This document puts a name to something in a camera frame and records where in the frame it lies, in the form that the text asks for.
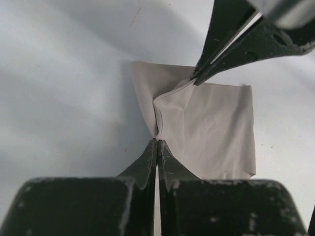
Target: cloth fold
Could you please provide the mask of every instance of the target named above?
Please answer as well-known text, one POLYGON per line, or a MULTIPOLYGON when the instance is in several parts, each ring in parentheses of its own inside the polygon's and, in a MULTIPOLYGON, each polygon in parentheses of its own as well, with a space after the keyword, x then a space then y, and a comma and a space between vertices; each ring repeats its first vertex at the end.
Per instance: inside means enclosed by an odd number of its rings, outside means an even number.
POLYGON ((133 82, 153 137, 199 178, 255 174, 251 86, 202 84, 190 66, 132 63, 133 82))

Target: white table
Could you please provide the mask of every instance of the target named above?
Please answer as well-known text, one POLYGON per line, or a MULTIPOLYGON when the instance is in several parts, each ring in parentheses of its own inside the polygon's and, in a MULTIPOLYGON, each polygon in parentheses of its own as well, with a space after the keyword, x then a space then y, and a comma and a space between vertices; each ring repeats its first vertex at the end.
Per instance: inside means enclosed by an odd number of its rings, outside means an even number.
MULTIPOLYGON (((2 0, 0 221, 32 177, 114 176, 150 139, 129 63, 195 65, 211 0, 2 0)), ((315 53, 223 72, 253 87, 257 178, 315 204, 315 53)))

